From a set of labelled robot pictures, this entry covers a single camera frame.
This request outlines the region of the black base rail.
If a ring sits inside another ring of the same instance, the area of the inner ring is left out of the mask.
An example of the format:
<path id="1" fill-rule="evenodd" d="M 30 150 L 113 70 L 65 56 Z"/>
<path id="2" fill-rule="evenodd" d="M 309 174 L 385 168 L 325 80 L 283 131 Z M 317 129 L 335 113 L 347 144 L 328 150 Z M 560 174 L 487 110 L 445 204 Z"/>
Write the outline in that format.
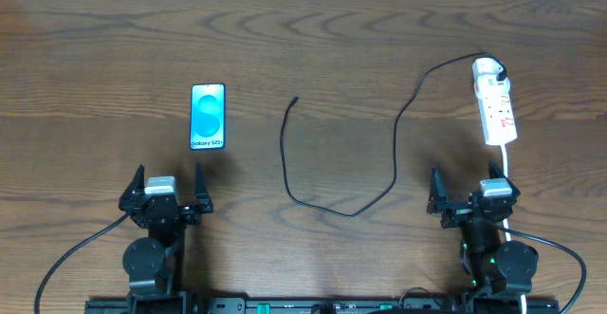
<path id="1" fill-rule="evenodd" d="M 91 300 L 85 314 L 111 313 L 195 313 L 195 314 L 361 314 L 361 313 L 519 313 L 517 300 L 477 299 L 474 307 L 451 299 L 432 299 L 415 294 L 400 301 L 392 300 L 246 300 L 210 298 L 184 304 L 162 301 Z"/>

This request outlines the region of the blue screen Samsung smartphone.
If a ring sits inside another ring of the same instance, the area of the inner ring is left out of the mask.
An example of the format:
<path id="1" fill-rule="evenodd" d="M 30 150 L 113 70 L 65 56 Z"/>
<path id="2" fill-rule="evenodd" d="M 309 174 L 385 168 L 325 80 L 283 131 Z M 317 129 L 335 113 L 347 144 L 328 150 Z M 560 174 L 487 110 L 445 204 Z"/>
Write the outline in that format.
<path id="1" fill-rule="evenodd" d="M 226 86 L 195 84 L 191 88 L 190 148 L 223 149 L 226 143 Z"/>

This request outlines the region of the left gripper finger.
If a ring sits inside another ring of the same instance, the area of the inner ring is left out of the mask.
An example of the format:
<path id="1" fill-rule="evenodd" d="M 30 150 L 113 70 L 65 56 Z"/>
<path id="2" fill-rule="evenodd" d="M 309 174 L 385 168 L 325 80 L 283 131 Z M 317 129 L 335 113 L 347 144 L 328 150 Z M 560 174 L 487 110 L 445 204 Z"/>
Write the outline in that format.
<path id="1" fill-rule="evenodd" d="M 131 182 L 123 192 L 124 201 L 135 201 L 139 196 L 144 193 L 144 171 L 145 167 L 143 165 L 139 165 Z"/>
<path id="2" fill-rule="evenodd" d="M 207 189 L 202 164 L 200 162 L 197 162 L 195 164 L 194 196 L 196 200 L 201 204 L 209 204 L 211 202 L 211 196 Z"/>

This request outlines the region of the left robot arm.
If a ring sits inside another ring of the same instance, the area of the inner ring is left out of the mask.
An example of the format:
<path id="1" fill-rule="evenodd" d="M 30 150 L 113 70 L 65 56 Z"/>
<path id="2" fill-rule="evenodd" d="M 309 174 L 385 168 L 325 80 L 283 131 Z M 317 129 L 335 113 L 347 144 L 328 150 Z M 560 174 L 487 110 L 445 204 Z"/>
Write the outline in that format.
<path id="1" fill-rule="evenodd" d="M 138 167 L 120 196 L 119 209 L 148 235 L 131 243 L 122 257 L 129 276 L 126 307 L 129 313 L 192 314 L 199 301 L 181 285 L 185 230 L 199 225 L 204 213 L 213 212 L 202 166 L 194 173 L 195 202 L 181 205 L 173 176 L 144 177 Z"/>

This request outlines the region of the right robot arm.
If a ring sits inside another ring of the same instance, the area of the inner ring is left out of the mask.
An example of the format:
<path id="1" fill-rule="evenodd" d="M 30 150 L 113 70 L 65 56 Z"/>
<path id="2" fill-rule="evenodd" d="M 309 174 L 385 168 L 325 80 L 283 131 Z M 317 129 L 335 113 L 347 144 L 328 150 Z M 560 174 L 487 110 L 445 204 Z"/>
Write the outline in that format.
<path id="1" fill-rule="evenodd" d="M 489 178 L 466 201 L 450 201 L 433 167 L 427 213 L 439 213 L 443 229 L 461 231 L 461 262 L 473 281 L 458 301 L 464 312 L 524 313 L 521 297 L 532 289 L 539 254 L 525 243 L 501 238 L 500 224 L 513 214 L 520 191 L 496 163 L 489 163 L 488 172 Z"/>

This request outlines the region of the white power strip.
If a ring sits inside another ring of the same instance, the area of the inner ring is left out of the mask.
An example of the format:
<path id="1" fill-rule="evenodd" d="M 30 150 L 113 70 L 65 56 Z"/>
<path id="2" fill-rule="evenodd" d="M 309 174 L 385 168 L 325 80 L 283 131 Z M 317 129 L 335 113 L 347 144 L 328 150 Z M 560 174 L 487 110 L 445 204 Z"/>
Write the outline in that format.
<path id="1" fill-rule="evenodd" d="M 492 58 L 479 58 L 472 72 L 485 144 L 505 146 L 518 137 L 506 70 Z"/>

